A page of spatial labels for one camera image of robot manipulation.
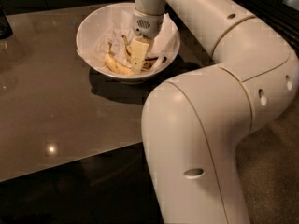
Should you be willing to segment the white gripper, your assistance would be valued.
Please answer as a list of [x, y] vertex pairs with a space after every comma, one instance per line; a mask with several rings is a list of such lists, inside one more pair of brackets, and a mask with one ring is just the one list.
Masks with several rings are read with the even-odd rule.
[[145, 61], [150, 42], [147, 38], [155, 38], [161, 31], [163, 15], [149, 15], [138, 10], [133, 12], [133, 32], [136, 36], [132, 41], [131, 67], [134, 74], [139, 74]]

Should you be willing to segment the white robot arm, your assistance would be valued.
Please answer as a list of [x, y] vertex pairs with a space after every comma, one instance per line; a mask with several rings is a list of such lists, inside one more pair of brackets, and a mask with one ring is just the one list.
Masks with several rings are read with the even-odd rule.
[[135, 0], [135, 17], [158, 21], [166, 6], [214, 63], [169, 78], [144, 104], [143, 145], [164, 224], [250, 224], [235, 148], [290, 105], [298, 58], [232, 0]]

